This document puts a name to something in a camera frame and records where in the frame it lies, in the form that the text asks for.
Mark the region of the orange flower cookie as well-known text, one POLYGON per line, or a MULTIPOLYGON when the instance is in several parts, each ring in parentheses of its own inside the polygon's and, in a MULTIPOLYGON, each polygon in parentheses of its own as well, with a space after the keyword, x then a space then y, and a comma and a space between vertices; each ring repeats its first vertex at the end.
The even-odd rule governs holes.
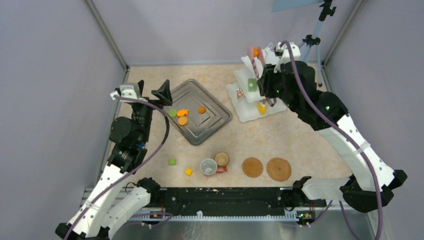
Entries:
POLYGON ((178 110, 177 111, 176 116, 178 118, 181 118, 181 117, 187 116, 188 114, 189 114, 189 110, 188 109, 181 109, 181 110, 178 110))

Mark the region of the green cake cube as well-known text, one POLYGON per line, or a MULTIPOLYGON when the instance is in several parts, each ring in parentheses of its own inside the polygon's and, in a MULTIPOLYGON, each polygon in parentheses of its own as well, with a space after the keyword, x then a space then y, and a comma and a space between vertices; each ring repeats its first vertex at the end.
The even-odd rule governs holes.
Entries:
POLYGON ((258 85, 257 85, 257 79, 256 78, 249 78, 247 80, 247 87, 248 87, 248 91, 250 93, 256 92, 258 85))

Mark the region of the yellow cheese cake wedge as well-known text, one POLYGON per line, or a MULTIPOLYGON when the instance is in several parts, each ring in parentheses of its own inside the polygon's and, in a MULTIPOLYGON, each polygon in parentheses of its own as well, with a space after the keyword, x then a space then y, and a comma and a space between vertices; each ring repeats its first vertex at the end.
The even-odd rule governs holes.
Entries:
POLYGON ((266 114, 267 110, 267 101, 265 99, 262 99, 257 102, 257 110, 261 116, 264 116, 266 114))

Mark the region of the brown round cookie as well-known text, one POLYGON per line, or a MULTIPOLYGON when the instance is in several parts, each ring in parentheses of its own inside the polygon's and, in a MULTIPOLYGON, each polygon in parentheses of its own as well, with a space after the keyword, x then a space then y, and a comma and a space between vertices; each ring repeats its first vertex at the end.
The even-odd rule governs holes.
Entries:
POLYGON ((207 109, 206 109, 205 106, 199 106, 198 109, 197 109, 197 112, 199 114, 204 114, 206 111, 207 111, 207 109))

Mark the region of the orange bear cookie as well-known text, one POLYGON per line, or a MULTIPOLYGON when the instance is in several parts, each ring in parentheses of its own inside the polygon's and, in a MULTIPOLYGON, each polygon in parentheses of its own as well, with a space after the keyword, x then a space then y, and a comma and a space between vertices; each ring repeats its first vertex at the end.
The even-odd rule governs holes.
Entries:
POLYGON ((259 55, 259 51, 257 48, 253 48, 253 57, 256 58, 259 55))

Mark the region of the white strawberry cake slice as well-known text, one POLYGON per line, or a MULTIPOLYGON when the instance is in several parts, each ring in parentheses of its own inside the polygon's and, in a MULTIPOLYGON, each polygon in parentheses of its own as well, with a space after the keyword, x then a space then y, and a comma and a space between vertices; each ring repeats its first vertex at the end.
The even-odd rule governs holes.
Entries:
POLYGON ((241 98, 244 97, 244 92, 241 88, 236 89, 236 99, 239 101, 241 98))

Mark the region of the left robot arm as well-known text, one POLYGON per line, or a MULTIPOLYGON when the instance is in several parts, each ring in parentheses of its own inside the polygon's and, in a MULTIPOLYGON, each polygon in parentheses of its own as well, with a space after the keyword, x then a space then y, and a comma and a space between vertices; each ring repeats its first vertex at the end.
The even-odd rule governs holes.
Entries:
POLYGON ((125 83, 110 93, 113 100, 131 106, 131 117, 117 117, 110 126, 109 140, 114 143, 112 153, 97 184, 78 212, 60 223, 55 234, 62 240, 110 240, 118 229, 139 209, 154 207, 160 202, 160 186, 152 178, 143 178, 118 204, 113 204, 130 177, 150 161, 165 144, 170 121, 164 107, 173 103, 170 81, 167 79, 151 94, 143 97, 144 81, 125 83), (158 147, 147 156, 153 112, 164 117, 165 133, 158 147))

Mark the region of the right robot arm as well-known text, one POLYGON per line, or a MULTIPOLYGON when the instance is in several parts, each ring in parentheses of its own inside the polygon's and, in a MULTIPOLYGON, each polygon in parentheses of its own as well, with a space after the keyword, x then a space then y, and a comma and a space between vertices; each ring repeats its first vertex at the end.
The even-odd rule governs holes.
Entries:
POLYGON ((326 139, 351 170, 342 178, 304 176, 293 183, 293 200, 307 206, 312 200, 343 201, 368 213, 381 211, 394 198, 407 174, 388 166, 357 129, 345 104, 332 92, 317 89, 315 70, 295 56, 288 41, 277 44, 277 63, 263 65, 258 80, 261 96, 280 99, 297 117, 326 139))

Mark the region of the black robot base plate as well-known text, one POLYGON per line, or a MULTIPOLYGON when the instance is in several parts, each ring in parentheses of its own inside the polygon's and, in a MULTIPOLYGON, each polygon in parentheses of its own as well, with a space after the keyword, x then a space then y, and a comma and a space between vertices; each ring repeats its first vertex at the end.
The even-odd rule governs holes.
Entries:
POLYGON ((284 187, 169 187, 148 204, 174 216, 206 217, 283 216, 296 208, 326 207, 325 200, 309 200, 300 190, 284 187))

